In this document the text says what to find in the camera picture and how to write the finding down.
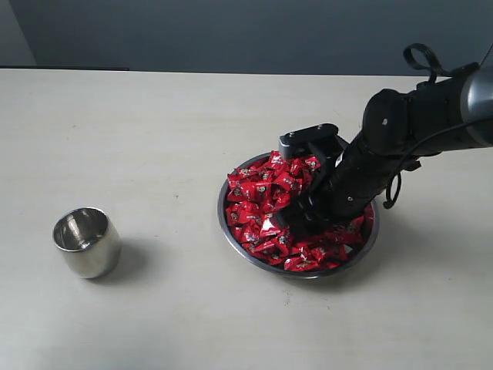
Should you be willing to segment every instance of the table surface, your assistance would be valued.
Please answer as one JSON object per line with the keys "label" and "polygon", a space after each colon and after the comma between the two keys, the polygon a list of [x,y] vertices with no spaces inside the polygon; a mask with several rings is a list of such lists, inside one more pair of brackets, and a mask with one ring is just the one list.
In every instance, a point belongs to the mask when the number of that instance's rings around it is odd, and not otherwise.
{"label": "table surface", "polygon": [[[0,368],[491,368],[493,152],[403,175],[374,249],[333,278],[262,271],[217,222],[235,165],[319,123],[350,140],[373,94],[421,80],[0,70]],[[81,206],[123,239],[100,281],[52,243]]]}

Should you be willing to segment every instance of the red candy wrapper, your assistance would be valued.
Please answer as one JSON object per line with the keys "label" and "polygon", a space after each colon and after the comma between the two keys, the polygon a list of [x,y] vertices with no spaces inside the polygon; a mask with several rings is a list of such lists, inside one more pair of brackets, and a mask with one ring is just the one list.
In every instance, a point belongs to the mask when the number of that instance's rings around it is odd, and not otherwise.
{"label": "red candy wrapper", "polygon": [[227,223],[250,255],[286,271],[308,272],[339,267],[362,247],[361,227],[364,222],[372,227],[374,222],[371,206],[348,224],[306,240],[295,240],[289,229],[275,223],[273,213],[309,187],[319,167],[315,156],[284,160],[273,151],[267,160],[228,175]]}

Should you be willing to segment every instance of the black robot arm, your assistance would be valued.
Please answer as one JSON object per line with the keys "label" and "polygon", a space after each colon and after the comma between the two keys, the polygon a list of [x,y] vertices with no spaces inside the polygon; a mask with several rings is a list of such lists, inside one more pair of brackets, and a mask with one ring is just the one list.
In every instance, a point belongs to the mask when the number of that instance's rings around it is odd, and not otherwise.
{"label": "black robot arm", "polygon": [[[423,52],[429,66],[418,64],[413,50]],[[429,80],[408,93],[384,89],[373,96],[361,131],[349,145],[340,142],[333,125],[280,138],[283,156],[312,152],[323,162],[310,188],[276,214],[281,226],[318,232],[355,218],[385,189],[384,206],[390,208],[401,188],[400,172],[419,168],[420,156],[493,146],[493,68],[472,63],[444,71],[422,44],[406,48],[404,57],[411,67],[430,71]],[[450,78],[435,82],[437,76]]]}

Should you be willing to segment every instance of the stainless steel bowl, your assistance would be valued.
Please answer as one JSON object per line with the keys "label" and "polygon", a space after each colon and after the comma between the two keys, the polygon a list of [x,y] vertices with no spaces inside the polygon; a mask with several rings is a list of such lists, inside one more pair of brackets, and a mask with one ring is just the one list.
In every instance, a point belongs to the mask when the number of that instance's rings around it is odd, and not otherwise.
{"label": "stainless steel bowl", "polygon": [[[243,164],[240,164],[238,168],[245,168],[250,166],[251,164],[257,162],[258,160],[261,160],[263,158],[268,158],[270,153],[265,153],[261,154],[259,156],[256,156],[252,158],[251,160],[246,161]],[[378,235],[378,228],[380,226],[380,218],[378,215],[378,209],[377,209],[377,203],[375,200],[371,202],[371,207],[373,208],[374,212],[374,222],[373,226],[368,225],[368,224],[363,224],[361,233],[363,235],[364,239],[367,239],[366,244],[361,248],[361,250],[358,252],[356,256],[354,256],[350,261],[348,261],[345,264],[342,264],[339,267],[332,268],[332,269],[327,269],[327,270],[322,270],[322,271],[313,271],[313,272],[295,272],[295,271],[285,271],[281,268],[275,267],[275,266],[270,266],[269,264],[266,264],[265,262],[262,262],[261,260],[257,260],[255,257],[250,256],[247,251],[243,249],[240,243],[238,243],[233,235],[230,232],[230,228],[227,225],[226,221],[226,196],[228,194],[228,190],[230,188],[230,185],[228,184],[227,181],[224,182],[223,187],[221,188],[220,194],[219,194],[219,200],[217,202],[217,216],[219,218],[219,223],[221,226],[221,229],[223,229],[224,235],[226,236],[226,239],[230,242],[231,247],[234,248],[236,252],[241,254],[245,259],[247,259],[250,263],[254,264],[257,267],[263,268],[266,271],[273,272],[275,274],[280,274],[283,275],[287,278],[296,278],[296,279],[314,279],[314,278],[321,278],[323,276],[329,276],[329,275],[334,275],[337,273],[340,273],[341,271],[347,270],[349,267],[354,266],[355,264],[358,263],[358,261],[363,258],[366,253],[373,247],[375,244],[375,241],[377,239]]]}

